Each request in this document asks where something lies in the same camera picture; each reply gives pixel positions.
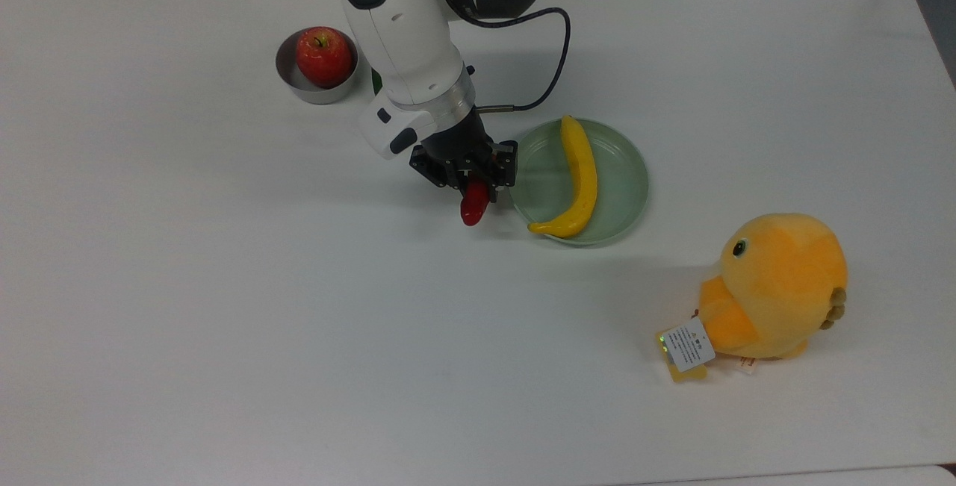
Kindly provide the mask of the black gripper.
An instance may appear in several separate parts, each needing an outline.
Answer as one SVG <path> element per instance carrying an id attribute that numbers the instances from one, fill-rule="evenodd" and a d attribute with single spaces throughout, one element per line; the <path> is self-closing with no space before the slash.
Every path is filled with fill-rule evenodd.
<path id="1" fill-rule="evenodd" d="M 476 108 L 451 128 L 424 139 L 421 146 L 412 150 L 409 165 L 435 187 L 466 190 L 469 166 L 482 174 L 489 203 L 497 202 L 503 187 L 515 186 L 518 143 L 492 142 Z"/>

